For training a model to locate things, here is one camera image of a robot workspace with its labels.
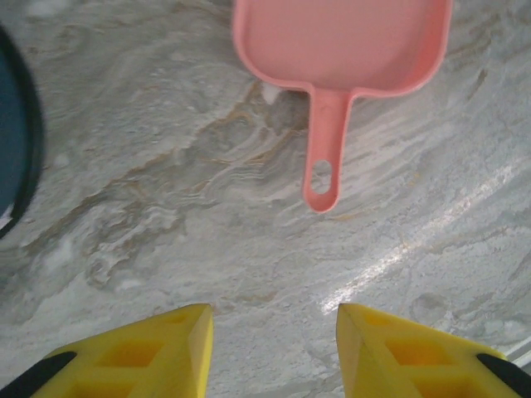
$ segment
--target pink plastic dustpan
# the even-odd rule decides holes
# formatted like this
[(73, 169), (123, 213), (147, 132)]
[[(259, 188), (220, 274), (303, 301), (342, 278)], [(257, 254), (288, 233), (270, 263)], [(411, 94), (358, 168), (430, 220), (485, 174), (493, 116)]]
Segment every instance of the pink plastic dustpan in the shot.
[[(359, 96), (404, 95), (436, 72), (446, 50), (452, 0), (235, 0), (236, 50), (256, 76), (310, 96), (303, 193), (317, 212), (339, 198), (343, 143)], [(330, 187), (311, 187), (314, 165)]]

